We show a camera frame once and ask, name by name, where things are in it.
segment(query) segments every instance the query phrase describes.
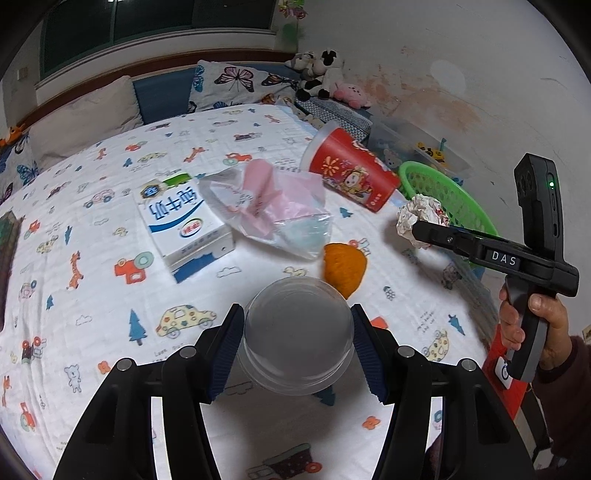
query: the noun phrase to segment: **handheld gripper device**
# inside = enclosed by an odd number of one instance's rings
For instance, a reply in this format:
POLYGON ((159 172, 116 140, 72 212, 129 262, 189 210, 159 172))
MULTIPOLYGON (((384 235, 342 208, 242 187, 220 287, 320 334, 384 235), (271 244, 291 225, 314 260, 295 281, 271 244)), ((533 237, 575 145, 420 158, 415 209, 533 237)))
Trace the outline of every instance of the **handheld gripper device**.
POLYGON ((523 216, 524 245, 459 227, 419 221, 414 237, 452 250, 470 262, 506 273, 509 302, 517 309, 525 340, 507 354, 507 372, 531 382, 544 348, 548 322, 528 308, 533 293, 574 297, 579 271, 563 257, 563 222, 560 183, 554 162, 525 154, 514 170, 517 198, 523 216))

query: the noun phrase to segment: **green plastic basket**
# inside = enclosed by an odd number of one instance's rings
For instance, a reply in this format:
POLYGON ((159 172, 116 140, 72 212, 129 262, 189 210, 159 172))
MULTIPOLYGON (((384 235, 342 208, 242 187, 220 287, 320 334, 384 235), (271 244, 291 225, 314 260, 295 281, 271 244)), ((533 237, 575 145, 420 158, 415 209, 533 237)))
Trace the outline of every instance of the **green plastic basket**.
POLYGON ((441 202, 451 225, 498 236, 484 210, 466 191, 443 173, 422 163, 407 161, 398 169, 400 191, 411 199, 420 193, 441 202))

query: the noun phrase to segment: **wooden headboard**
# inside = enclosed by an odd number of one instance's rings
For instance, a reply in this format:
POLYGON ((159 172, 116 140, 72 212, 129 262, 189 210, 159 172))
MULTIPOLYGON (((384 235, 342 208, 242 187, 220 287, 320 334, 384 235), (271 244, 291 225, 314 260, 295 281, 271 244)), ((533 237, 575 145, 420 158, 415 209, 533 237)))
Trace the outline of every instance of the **wooden headboard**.
POLYGON ((145 60, 142 62, 127 65, 123 68, 113 70, 85 82, 79 83, 65 92, 60 93, 51 100, 46 101, 25 118, 18 125, 25 124, 30 127, 41 118, 49 115, 59 107, 76 100, 81 96, 93 92, 96 89, 114 82, 123 75, 138 77, 162 70, 176 69, 184 66, 195 65, 199 60, 207 61, 278 61, 284 62, 293 58, 293 53, 277 50, 250 50, 250 49, 220 49, 220 50, 198 50, 167 57, 145 60))

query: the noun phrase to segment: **butterfly pillowcase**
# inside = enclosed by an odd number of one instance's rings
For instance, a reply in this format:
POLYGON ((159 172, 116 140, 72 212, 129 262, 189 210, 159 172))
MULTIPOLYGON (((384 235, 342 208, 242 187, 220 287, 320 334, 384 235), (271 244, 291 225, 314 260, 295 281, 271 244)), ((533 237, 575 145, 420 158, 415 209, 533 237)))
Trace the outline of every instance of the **butterfly pillowcase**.
POLYGON ((0 205, 38 175, 29 135, 25 134, 14 145, 0 152, 0 205))
POLYGON ((275 103, 280 97, 293 100, 297 82, 228 63, 200 60, 195 67, 188 113, 243 103, 275 103))

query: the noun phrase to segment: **bed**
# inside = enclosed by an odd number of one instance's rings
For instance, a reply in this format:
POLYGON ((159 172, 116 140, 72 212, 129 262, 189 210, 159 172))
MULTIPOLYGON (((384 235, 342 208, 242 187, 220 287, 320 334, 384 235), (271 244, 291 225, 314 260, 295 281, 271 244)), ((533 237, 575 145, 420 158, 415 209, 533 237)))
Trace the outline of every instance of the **bed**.
MULTIPOLYGON (((303 261, 235 234, 233 252, 177 284, 155 252, 131 189, 176 171, 198 179, 227 168, 236 153, 297 168, 314 133, 273 105, 183 115, 98 142, 0 206, 0 215, 12 210, 24 217, 0 333, 0 425, 37 478, 52 478, 79 417, 118 359, 166 359, 219 325, 232 303, 246 306, 271 282, 321 277, 321 260, 303 261), (134 276, 142 255, 153 255, 153 262, 134 276), (209 312, 208 321, 176 338, 157 333, 163 316, 191 309, 209 312)), ((471 357, 482 365, 496 312, 469 266, 435 249, 411 249, 395 232, 394 202, 376 214, 327 191, 326 207, 334 217, 331 241, 368 257, 349 304, 363 305, 374 325, 430 359, 455 364, 471 357)), ((162 480, 170 473, 158 399, 152 406, 162 480)), ((235 363, 225 392, 203 415, 224 479, 277 478, 277 465, 305 456, 313 472, 299 466, 280 478, 362 480, 373 474, 391 411, 371 395, 353 359, 333 386, 304 397, 265 391, 235 363)), ((433 400, 431 415, 429 443, 441 429, 440 400, 433 400)))

